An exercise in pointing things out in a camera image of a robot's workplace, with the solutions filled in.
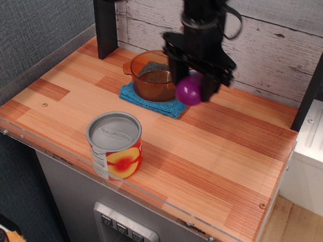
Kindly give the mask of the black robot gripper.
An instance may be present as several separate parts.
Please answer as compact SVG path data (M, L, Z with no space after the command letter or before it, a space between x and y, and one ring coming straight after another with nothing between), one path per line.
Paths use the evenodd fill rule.
M163 34L172 82L177 85L190 68L202 73L202 102L208 102L220 85L230 87L233 79L236 63L221 47L227 13L238 15L228 1L183 0L183 32Z

